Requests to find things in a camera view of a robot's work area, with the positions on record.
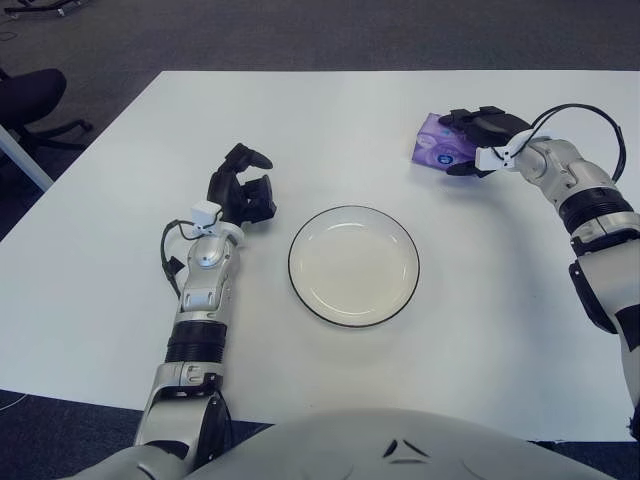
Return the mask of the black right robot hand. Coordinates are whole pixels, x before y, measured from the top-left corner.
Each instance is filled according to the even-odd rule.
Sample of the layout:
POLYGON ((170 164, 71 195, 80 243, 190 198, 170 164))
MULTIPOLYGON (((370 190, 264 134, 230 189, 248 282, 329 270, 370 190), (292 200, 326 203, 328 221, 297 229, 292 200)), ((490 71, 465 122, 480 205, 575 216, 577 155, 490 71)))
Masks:
POLYGON ((476 148, 504 147, 517 134, 531 129, 521 118, 495 106, 480 107, 476 111, 451 110, 438 123, 464 135, 476 148))

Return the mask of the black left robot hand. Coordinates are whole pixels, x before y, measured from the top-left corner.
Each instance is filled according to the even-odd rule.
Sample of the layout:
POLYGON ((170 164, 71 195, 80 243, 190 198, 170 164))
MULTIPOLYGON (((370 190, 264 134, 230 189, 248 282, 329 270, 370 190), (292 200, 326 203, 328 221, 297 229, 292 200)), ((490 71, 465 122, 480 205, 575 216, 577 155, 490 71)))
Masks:
POLYGON ((277 211, 267 175, 240 184, 237 175, 249 167, 269 170, 273 163, 244 144, 236 144, 212 174, 207 191, 207 200, 221 206, 221 219, 239 227, 269 220, 277 211))

